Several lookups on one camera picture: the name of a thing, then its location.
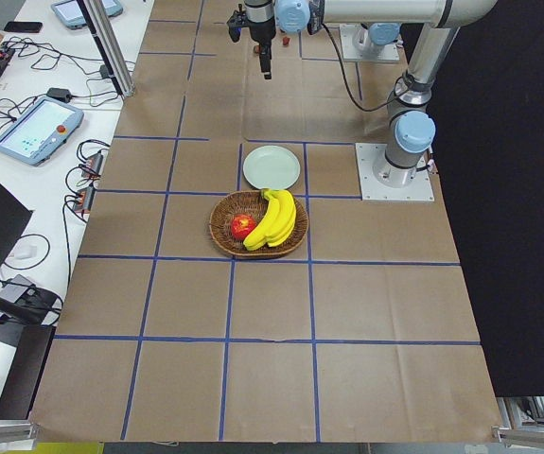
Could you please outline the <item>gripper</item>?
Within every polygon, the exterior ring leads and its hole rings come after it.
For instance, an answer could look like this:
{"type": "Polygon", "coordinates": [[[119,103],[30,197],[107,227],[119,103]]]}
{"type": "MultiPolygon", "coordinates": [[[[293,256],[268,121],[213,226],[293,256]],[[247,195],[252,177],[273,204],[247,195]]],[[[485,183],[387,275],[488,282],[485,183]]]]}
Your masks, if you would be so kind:
{"type": "Polygon", "coordinates": [[[258,45],[261,73],[266,80],[272,78],[271,42],[276,34],[273,0],[247,0],[237,6],[227,21],[233,43],[240,39],[241,31],[248,29],[258,45]]]}

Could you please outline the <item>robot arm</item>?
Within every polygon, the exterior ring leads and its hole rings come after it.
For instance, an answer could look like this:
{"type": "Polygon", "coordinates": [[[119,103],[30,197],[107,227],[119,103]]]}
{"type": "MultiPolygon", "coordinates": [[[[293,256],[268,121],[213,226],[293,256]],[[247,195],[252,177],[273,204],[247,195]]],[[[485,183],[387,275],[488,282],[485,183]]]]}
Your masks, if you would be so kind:
{"type": "Polygon", "coordinates": [[[418,171],[436,129],[425,113],[431,87],[459,29],[483,18],[494,1],[277,1],[278,25],[287,32],[317,33],[329,23],[421,24],[408,67],[388,95],[390,138],[373,164],[382,184],[402,188],[418,171]]]}
{"type": "MultiPolygon", "coordinates": [[[[233,43],[241,32],[249,30],[257,43],[260,70],[264,79],[272,78],[272,40],[276,30],[297,33],[306,30],[310,35],[322,28],[324,1],[245,1],[239,4],[227,21],[233,43]]],[[[393,44],[399,35],[399,23],[362,23],[355,27],[353,45],[360,52],[382,51],[393,44]]]]}

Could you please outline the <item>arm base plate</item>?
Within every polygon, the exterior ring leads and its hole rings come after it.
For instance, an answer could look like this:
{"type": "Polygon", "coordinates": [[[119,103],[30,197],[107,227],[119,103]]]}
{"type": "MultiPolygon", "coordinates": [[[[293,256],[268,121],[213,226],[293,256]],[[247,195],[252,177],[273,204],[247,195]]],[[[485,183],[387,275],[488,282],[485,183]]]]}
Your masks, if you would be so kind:
{"type": "Polygon", "coordinates": [[[364,201],[433,202],[424,157],[412,169],[399,169],[386,160],[385,149],[385,144],[355,144],[361,198],[364,201]]]}
{"type": "Polygon", "coordinates": [[[340,24],[342,57],[351,62],[397,63],[399,32],[400,23],[340,24]]]}

